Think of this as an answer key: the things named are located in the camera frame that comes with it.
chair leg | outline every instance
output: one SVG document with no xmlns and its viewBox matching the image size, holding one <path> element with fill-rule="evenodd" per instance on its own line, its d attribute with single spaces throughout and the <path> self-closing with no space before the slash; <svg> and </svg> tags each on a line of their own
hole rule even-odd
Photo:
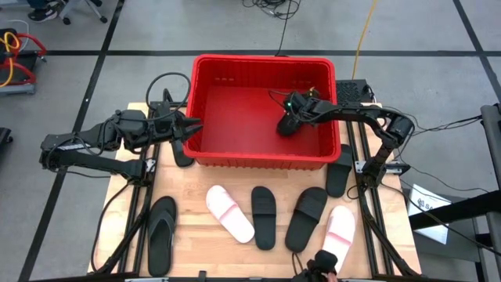
<svg viewBox="0 0 501 282">
<path fill-rule="evenodd" d="M 75 9 L 78 4 L 80 4 L 82 0 L 71 0 L 69 1 L 63 8 L 63 11 L 59 13 L 59 18 L 64 19 L 66 15 L 72 10 Z"/>
<path fill-rule="evenodd" d="M 92 11 L 94 11 L 94 14 L 96 14 L 98 18 L 103 17 L 103 16 L 101 16 L 101 13 L 98 11 L 96 4 L 94 4 L 91 0 L 84 0 L 84 1 L 85 1 L 85 3 L 87 3 L 87 5 L 89 7 L 91 7 Z"/>
</svg>

yellow cable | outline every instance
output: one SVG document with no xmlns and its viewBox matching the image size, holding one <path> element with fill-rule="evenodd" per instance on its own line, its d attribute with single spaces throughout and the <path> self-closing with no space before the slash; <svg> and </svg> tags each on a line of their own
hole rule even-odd
<svg viewBox="0 0 501 282">
<path fill-rule="evenodd" d="M 14 38 L 14 42 L 16 43 L 15 46 L 12 46 L 9 44 L 9 36 Z M 19 39 L 12 33 L 12 32 L 5 32 L 3 35 L 3 40 L 0 38 L 0 42 L 5 45 L 5 50 L 7 52 L 10 52 L 10 49 L 18 49 L 20 47 Z M 10 72 L 9 72 L 9 77 L 7 80 L 0 85 L 0 88 L 7 86 L 13 79 L 14 76 L 14 60 L 13 58 L 9 58 L 9 64 L 10 64 Z"/>
<path fill-rule="evenodd" d="M 364 37 L 366 36 L 367 27 L 369 27 L 370 18 L 373 16 L 374 9 L 376 8 L 377 0 L 373 0 L 373 5 L 370 7 L 369 15 L 367 16 L 366 25 L 363 27 L 362 35 L 360 36 L 359 46 L 357 47 L 357 53 L 355 54 L 355 63 L 353 64 L 353 73 L 351 74 L 351 79 L 355 79 L 355 72 L 357 71 L 357 63 L 359 62 L 360 46 Z"/>
</svg>

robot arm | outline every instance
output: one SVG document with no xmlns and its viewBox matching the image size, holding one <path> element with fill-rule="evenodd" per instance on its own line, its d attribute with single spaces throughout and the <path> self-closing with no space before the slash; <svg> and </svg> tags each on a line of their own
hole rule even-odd
<svg viewBox="0 0 501 282">
<path fill-rule="evenodd" d="M 362 183 L 367 187 L 377 187 L 384 176 L 385 163 L 394 149 L 399 148 L 413 130 L 414 124 L 405 115 L 379 106 L 361 104 L 334 105 L 318 99 L 318 92 L 311 89 L 306 94 L 292 92 L 283 103 L 286 113 L 277 125 L 281 136 L 294 134 L 304 123 L 311 125 L 328 121 L 357 121 L 370 126 L 382 141 L 374 157 L 367 160 L 362 169 Z M 387 127 L 380 125 L 383 118 Z"/>
<path fill-rule="evenodd" d="M 186 141 L 198 132 L 200 119 L 184 117 L 178 111 L 171 111 L 170 103 L 156 104 L 153 118 L 146 118 L 140 110 L 117 110 L 115 114 L 88 131 L 61 135 L 47 135 L 41 144 L 40 163 L 52 171 L 73 165 L 117 173 L 126 179 L 141 181 L 147 163 L 141 160 L 117 161 L 100 157 L 103 151 L 124 148 L 137 154 L 135 149 L 165 141 Z M 90 148 L 99 149 L 98 153 Z M 86 149 L 90 154 L 76 150 Z"/>
</svg>

red bin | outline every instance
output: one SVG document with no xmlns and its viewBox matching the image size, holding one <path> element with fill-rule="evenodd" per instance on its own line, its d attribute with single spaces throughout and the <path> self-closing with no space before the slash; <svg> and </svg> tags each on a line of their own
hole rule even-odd
<svg viewBox="0 0 501 282">
<path fill-rule="evenodd" d="M 269 90 L 305 92 L 336 103 L 334 65 L 327 59 L 202 55 L 195 59 L 186 116 L 204 127 L 184 145 L 201 165 L 319 169 L 341 153 L 337 121 L 303 125 L 282 137 L 276 125 L 285 96 Z"/>
</svg>

gray floor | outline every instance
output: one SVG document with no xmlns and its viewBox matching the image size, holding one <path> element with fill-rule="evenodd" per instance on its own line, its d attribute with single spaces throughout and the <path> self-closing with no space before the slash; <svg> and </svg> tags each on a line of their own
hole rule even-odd
<svg viewBox="0 0 501 282">
<path fill-rule="evenodd" d="M 117 0 L 100 10 L 110 20 Z M 356 49 L 370 0 L 303 0 L 289 22 L 284 49 Z M 501 50 L 500 0 L 463 0 L 465 11 L 484 50 Z M 5 9 L 2 20 L 27 20 L 28 9 Z M 49 50 L 100 50 L 109 23 L 100 23 L 85 5 L 70 15 L 73 24 L 54 20 L 30 25 Z M 15 26 L 19 31 L 24 27 Z M 126 0 L 110 50 L 276 49 L 283 21 L 239 0 Z M 474 51 L 452 0 L 380 0 L 365 50 Z M 2 158 L 0 170 L 0 280 L 17 280 L 33 239 L 54 175 L 38 163 L 47 133 L 69 132 L 87 89 L 96 56 L 50 56 L 38 65 L 35 96 L 0 98 L 0 125 L 16 139 Z M 166 71 L 191 73 L 193 56 L 107 56 L 94 91 L 84 128 L 108 118 L 129 102 L 144 100 L 149 82 Z M 337 79 L 349 79 L 353 57 L 331 56 Z M 488 58 L 501 73 L 501 58 Z M 366 78 L 385 105 L 415 115 L 432 127 L 478 114 L 498 100 L 477 57 L 361 57 L 358 78 Z M 180 81 L 163 87 L 180 100 Z M 431 172 L 458 188 L 494 190 L 487 144 L 479 124 L 416 137 L 405 150 L 411 165 Z M 403 179 L 436 193 L 471 197 L 477 193 L 449 190 L 425 175 L 408 172 Z M 106 180 L 67 176 L 31 279 L 85 274 Z M 430 277 L 476 280 L 472 263 L 420 255 Z M 499 280 L 488 256 L 489 278 Z"/>
</svg>

